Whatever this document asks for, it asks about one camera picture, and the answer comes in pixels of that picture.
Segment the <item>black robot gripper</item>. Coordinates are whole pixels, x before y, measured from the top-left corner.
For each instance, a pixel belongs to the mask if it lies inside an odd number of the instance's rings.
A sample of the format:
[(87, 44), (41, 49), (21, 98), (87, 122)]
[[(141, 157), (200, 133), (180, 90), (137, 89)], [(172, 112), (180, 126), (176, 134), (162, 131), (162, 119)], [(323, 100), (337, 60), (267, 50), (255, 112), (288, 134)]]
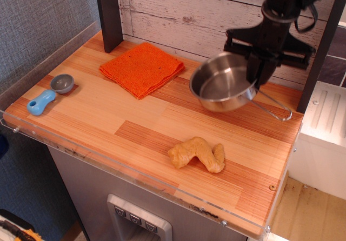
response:
[(306, 69), (316, 49), (289, 32), (291, 23), (263, 18), (252, 28), (229, 29), (224, 50), (248, 58), (247, 81), (259, 89), (266, 84), (277, 65)]

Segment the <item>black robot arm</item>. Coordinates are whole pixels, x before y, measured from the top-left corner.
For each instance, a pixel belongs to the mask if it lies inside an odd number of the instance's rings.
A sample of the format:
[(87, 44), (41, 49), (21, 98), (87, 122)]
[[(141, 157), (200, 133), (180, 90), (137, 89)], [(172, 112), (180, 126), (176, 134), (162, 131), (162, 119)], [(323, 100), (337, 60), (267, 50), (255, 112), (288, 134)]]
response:
[(282, 64), (307, 69), (315, 48), (300, 41), (289, 32), (291, 25), (303, 34), (315, 24), (301, 29), (298, 18), (301, 10), (309, 9), (313, 19), (318, 19), (314, 3), (317, 0), (265, 0), (262, 4), (262, 22), (252, 28), (229, 29), (224, 50), (245, 57), (246, 78), (260, 88), (267, 83), (277, 67)]

